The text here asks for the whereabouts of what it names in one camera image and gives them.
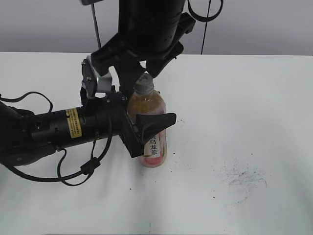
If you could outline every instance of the white table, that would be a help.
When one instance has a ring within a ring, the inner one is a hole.
[[[39,91],[55,111],[80,106],[85,56],[0,53],[0,93]],[[164,165],[142,168],[115,137],[79,187],[0,166],[0,234],[313,234],[312,76],[313,57],[179,56],[155,80],[178,115]],[[16,107],[48,110],[36,95]],[[69,148],[63,174],[90,150]],[[54,177],[60,157],[21,169]]]

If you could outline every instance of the plastic bottle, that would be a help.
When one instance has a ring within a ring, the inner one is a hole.
[[[159,92],[154,90],[153,78],[148,73],[144,73],[136,82],[127,111],[133,123],[136,122],[136,114],[158,115],[165,113],[165,102]],[[164,130],[146,143],[144,155],[138,158],[146,167],[157,167],[164,162],[166,153]]]

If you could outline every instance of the white bottle cap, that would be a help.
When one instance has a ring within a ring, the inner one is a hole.
[[[148,73],[144,73],[135,83],[134,91],[137,94],[145,95],[150,94],[154,88],[152,76]]]

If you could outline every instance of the yellow warning label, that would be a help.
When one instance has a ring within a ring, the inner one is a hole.
[[[83,135],[80,126],[77,109],[67,109],[67,123],[71,138],[81,137]]]

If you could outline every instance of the black robotic arm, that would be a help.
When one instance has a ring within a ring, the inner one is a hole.
[[[98,0],[82,0],[92,4]],[[15,174],[33,181],[57,182],[85,174],[88,178],[100,165],[112,136],[119,135],[131,157],[144,153],[144,144],[155,134],[175,124],[175,114],[138,115],[133,124],[126,112],[128,99],[136,80],[147,71],[156,77],[163,68],[183,51],[180,38],[192,31],[195,20],[182,13],[185,0],[120,0],[117,34],[98,51],[82,62],[83,82],[80,90],[82,107],[35,115],[28,110],[8,107],[4,102],[17,99],[0,97],[0,163]],[[140,65],[146,61],[146,68]],[[117,92],[112,86],[109,67],[114,66],[119,78]],[[97,93],[105,93],[97,98]],[[58,150],[108,138],[99,157],[91,155],[80,170],[58,178],[38,178],[26,175],[14,166],[27,165]]]

